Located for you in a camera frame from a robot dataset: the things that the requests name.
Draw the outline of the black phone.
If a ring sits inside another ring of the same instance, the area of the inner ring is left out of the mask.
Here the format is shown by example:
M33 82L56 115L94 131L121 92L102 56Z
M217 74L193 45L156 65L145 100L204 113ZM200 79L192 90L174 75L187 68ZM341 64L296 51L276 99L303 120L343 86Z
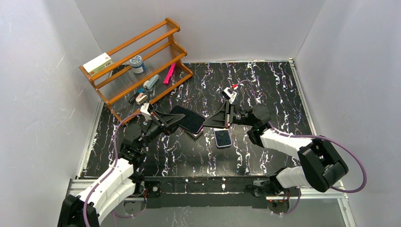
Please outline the black phone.
M179 105L174 106L169 113L184 114L184 118L180 120L179 126L193 134L198 134L202 130L203 123L206 121L205 117Z

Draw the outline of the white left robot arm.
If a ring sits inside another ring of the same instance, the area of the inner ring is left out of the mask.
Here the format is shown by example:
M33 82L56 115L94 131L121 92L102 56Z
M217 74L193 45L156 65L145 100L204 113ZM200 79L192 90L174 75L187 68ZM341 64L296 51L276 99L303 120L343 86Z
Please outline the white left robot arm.
M98 227L124 199L133 195L143 176L137 172L146 153L145 148L160 134L170 135L178 127L184 114L158 111L144 112L149 118L144 131L138 124L129 125L128 137L120 145L114 135L116 159L90 186L78 195L64 199L58 220L59 227Z

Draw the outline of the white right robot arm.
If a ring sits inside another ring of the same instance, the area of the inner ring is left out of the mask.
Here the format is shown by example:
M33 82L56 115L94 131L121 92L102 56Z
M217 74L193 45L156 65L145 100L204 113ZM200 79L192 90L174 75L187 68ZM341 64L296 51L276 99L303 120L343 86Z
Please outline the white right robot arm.
M277 150L299 161L300 166L282 168L269 176L267 181L254 183L250 188L279 193L287 188L306 186L326 192L348 173L348 166L328 140L284 135L276 132L270 120L265 105L257 104L250 110L242 110L225 102L203 123L205 127L216 129L228 129L233 124L250 126L247 135L252 144Z

